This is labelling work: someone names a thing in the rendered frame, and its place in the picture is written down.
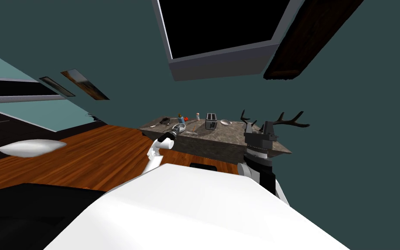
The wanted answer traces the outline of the dark brown wooden panel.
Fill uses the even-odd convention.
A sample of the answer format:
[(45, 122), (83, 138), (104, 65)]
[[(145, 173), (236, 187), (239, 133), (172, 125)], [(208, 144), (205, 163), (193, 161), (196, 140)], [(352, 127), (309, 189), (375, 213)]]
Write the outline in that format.
[(263, 77), (299, 76), (364, 0), (304, 0)]

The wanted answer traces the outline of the black antler ornament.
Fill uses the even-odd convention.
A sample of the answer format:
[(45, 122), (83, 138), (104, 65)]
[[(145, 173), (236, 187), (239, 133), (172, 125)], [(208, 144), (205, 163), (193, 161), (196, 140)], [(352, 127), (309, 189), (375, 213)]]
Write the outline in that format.
[[(242, 111), (242, 114), (240, 116), (240, 119), (246, 124), (248, 123), (249, 118), (244, 118), (244, 112), (245, 110)], [(279, 118), (274, 121), (274, 126), (275, 125), (291, 125), (291, 126), (295, 126), (295, 127), (300, 127), (300, 128), (306, 128), (309, 127), (310, 124), (301, 124), (298, 123), (297, 120), (301, 117), (301, 115), (303, 114), (304, 111), (300, 111), (293, 119), (291, 120), (284, 120), (284, 113), (282, 112), (279, 116)], [(253, 130), (253, 133), (264, 133), (264, 125), (258, 130)]]

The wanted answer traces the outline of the grey stone table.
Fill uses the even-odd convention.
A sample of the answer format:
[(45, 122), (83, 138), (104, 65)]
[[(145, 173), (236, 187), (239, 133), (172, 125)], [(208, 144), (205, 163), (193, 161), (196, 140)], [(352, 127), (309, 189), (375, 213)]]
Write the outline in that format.
[[(165, 126), (160, 124), (149, 128), (159, 123), (165, 117), (171, 119), (170, 125)], [(178, 124), (177, 118), (162, 116), (140, 126), (138, 129), (143, 135), (155, 141), (163, 133), (170, 131), (176, 124)], [(186, 122), (186, 131), (177, 136), (172, 150), (226, 163), (238, 164), (243, 162), (243, 154), (246, 148), (243, 136), (244, 125), (242, 122), (232, 122), (229, 126), (223, 126), (218, 122), (215, 130), (207, 130), (205, 129), (205, 119), (200, 119), (200, 121), (188, 120)], [(270, 158), (291, 153), (289, 149), (279, 142), (273, 142), (272, 149), (268, 150)]]

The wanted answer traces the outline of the large grey framed window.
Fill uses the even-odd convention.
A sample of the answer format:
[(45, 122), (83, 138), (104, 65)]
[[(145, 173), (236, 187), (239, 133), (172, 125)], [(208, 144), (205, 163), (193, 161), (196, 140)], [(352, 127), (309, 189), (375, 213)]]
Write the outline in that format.
[(256, 75), (304, 0), (151, 0), (175, 81)]

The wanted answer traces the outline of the wide white framed window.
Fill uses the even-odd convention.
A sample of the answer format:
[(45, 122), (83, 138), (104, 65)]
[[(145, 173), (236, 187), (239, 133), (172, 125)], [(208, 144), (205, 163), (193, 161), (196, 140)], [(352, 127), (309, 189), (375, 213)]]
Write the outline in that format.
[(64, 99), (62, 95), (34, 80), (0, 78), (0, 103)]

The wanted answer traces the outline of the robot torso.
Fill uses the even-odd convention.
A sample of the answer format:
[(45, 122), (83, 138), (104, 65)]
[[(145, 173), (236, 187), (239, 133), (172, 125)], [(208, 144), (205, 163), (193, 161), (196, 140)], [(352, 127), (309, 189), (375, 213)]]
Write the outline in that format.
[(349, 250), (249, 177), (164, 164), (90, 204), (44, 250)]

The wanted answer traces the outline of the dark wall picture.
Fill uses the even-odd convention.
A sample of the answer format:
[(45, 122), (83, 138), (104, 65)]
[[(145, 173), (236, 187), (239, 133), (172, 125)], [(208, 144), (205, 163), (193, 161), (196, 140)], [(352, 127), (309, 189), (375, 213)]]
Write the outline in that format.
[(50, 87), (54, 88), (55, 90), (57, 90), (59, 93), (65, 95), (66, 97), (74, 97), (75, 95), (73, 93), (71, 93), (69, 90), (67, 90), (66, 88), (62, 87), (61, 85), (59, 85), (58, 83), (56, 83), (55, 81), (53, 81), (51, 78), (49, 77), (41, 77), (39, 78), (42, 82), (44, 82), (45, 84), (49, 85)]

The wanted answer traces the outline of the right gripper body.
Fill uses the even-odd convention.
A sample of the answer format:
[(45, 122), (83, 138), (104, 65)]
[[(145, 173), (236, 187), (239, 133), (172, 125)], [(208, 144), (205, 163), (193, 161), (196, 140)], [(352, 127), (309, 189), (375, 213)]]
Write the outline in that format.
[(272, 149), (273, 142), (276, 142), (278, 138), (278, 136), (271, 132), (268, 134), (244, 132), (243, 135), (245, 138), (245, 143), (248, 146), (267, 150)]

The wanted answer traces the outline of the silver toaster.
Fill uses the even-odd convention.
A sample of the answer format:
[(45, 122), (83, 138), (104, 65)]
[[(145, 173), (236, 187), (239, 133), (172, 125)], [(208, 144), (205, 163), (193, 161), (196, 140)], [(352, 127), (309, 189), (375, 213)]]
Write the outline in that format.
[(207, 113), (205, 119), (205, 129), (215, 130), (217, 127), (217, 118), (215, 113)]

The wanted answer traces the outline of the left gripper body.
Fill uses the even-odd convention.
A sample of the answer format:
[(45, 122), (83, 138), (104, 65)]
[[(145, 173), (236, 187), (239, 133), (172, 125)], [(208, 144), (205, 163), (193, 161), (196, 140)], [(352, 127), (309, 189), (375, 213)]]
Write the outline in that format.
[(186, 129), (186, 125), (184, 123), (178, 123), (174, 125), (171, 129), (171, 133), (177, 137), (180, 133), (183, 133)]

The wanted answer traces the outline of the white oval cushion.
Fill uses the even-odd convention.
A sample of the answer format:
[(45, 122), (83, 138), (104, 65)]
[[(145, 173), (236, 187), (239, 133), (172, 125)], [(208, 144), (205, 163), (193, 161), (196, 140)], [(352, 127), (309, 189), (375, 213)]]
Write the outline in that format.
[(17, 141), (0, 147), (0, 152), (9, 156), (33, 158), (63, 148), (67, 144), (62, 141), (48, 139), (31, 139)]

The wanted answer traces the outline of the brown wall picture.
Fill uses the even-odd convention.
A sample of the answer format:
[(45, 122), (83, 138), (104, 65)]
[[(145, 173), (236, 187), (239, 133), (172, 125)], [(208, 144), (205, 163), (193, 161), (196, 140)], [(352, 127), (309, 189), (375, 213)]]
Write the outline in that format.
[(77, 69), (70, 69), (61, 72), (67, 79), (77, 85), (86, 94), (91, 96), (94, 100), (109, 100), (109, 98), (102, 93), (95, 85), (93, 85), (85, 76), (83, 76)]

